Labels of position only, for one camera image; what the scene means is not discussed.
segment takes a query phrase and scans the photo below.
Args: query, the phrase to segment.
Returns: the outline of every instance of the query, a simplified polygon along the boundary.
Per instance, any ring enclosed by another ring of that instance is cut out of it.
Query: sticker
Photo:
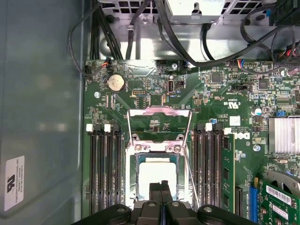
[[[25,156],[6,161],[4,211],[24,199],[24,161]]]
[[[289,219],[289,214],[287,214],[286,211],[283,211],[282,209],[278,208],[276,205],[273,205],[273,211],[281,215],[284,219]]]
[[[274,197],[278,198],[279,200],[283,201],[286,204],[292,205],[292,200],[289,196],[282,194],[281,192],[266,186],[266,191],[267,193],[269,193],[270,195],[273,195]]]
[[[229,117],[230,126],[240,126],[240,116],[230,116]]]

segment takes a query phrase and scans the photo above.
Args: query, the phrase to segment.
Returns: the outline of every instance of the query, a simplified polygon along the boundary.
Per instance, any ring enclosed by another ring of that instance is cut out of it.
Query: capacitor
[[[216,124],[218,122],[218,120],[217,119],[215,119],[215,118],[210,118],[210,123],[212,123],[212,124]]]
[[[251,114],[253,116],[261,116],[262,115],[262,110],[261,110],[261,108],[252,109]]]
[[[261,150],[261,147],[258,144],[253,146],[253,151],[260,151],[260,150]]]

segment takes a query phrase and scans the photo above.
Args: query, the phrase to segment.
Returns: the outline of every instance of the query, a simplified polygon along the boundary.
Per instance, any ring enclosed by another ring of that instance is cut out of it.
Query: dimm slot
[[[201,168],[200,168],[200,154],[202,150],[200,150],[200,143],[201,143],[201,134],[195,129],[194,130],[194,183],[195,189],[198,198],[200,199],[200,205],[202,204],[201,200],[201,193],[200,193],[200,175],[201,175]]]
[[[98,139],[98,171],[98,211],[101,211],[105,208],[105,135],[103,133],[100,133]]]
[[[97,176],[97,132],[90,134],[90,215],[98,209],[98,184]]]
[[[121,204],[121,133],[119,131],[114,132],[115,145],[116,145],[116,161],[115,161],[115,204]]]

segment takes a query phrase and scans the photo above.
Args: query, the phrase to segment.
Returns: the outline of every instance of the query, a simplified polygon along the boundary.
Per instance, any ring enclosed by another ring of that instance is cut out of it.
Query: aluminum heatsink
[[[300,154],[300,118],[269,119],[269,152]]]

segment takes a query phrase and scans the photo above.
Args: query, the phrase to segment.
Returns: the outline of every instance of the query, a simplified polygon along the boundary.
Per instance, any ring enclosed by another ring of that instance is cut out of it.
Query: blue pcie slot
[[[258,190],[253,187],[253,186],[250,186],[249,188],[249,202],[250,202],[250,210],[249,210],[249,213],[250,213],[250,220],[257,223],[258,222],[258,210],[257,210],[257,193],[258,193]]]

